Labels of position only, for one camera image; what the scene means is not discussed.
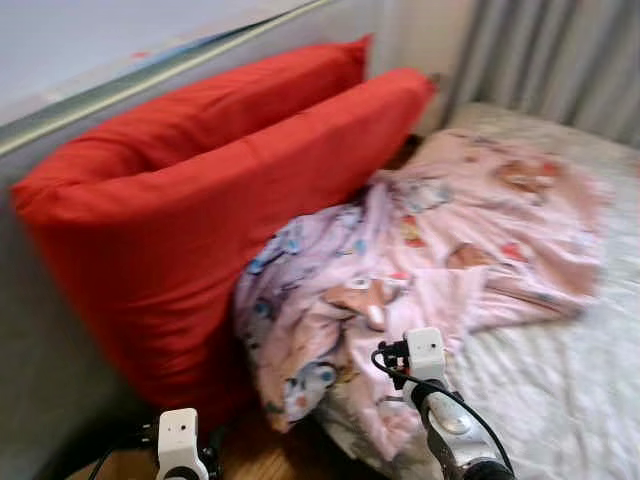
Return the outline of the pink cartoon print blanket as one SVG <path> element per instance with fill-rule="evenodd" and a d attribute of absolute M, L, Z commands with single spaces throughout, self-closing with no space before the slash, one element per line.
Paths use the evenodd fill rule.
<path fill-rule="evenodd" d="M 287 433 L 329 399 L 396 457 L 422 424 L 374 349 L 419 328 L 456 349 L 476 330 L 580 314 L 608 202 L 562 157 L 449 129 L 346 204 L 289 220 L 244 269 L 232 308 L 265 419 Z"/>

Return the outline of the beige floral bedsheet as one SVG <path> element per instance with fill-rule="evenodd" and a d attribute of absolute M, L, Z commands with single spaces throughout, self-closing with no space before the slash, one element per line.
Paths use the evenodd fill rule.
<path fill-rule="evenodd" d="M 568 319 L 494 326 L 445 347 L 448 383 L 492 425 L 524 480 L 640 479 L 639 155 L 535 116 L 474 102 L 449 129 L 540 148 L 608 189 L 595 297 Z M 342 403 L 314 417 L 335 442 L 394 480 L 439 480 L 424 428 L 384 460 Z"/>

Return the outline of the large red cushion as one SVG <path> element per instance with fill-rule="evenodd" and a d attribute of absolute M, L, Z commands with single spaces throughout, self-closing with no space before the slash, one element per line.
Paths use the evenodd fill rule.
<path fill-rule="evenodd" d="M 301 47 L 165 93 L 61 146 L 33 177 L 96 182 L 207 154 L 355 87 L 370 42 Z"/>
<path fill-rule="evenodd" d="M 239 276 L 289 220 L 338 205 L 433 99 L 398 69 L 157 172 L 33 177 L 13 205 L 60 292 L 147 403 L 215 424 L 253 398 L 230 332 Z"/>

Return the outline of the grey pleated curtain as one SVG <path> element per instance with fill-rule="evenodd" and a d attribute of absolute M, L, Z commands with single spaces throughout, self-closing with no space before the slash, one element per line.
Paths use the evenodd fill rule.
<path fill-rule="evenodd" d="M 477 0 L 440 125 L 484 102 L 621 145 L 639 137 L 639 0 Z"/>

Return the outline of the grey window frame rail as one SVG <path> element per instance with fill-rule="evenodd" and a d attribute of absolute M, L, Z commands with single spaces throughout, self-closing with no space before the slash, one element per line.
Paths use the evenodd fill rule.
<path fill-rule="evenodd" d="M 127 108 L 166 91 L 298 47 L 347 42 L 372 26 L 364 0 L 312 0 L 275 17 L 202 38 L 148 60 L 141 68 L 0 125 L 0 159 L 73 128 L 93 115 Z"/>

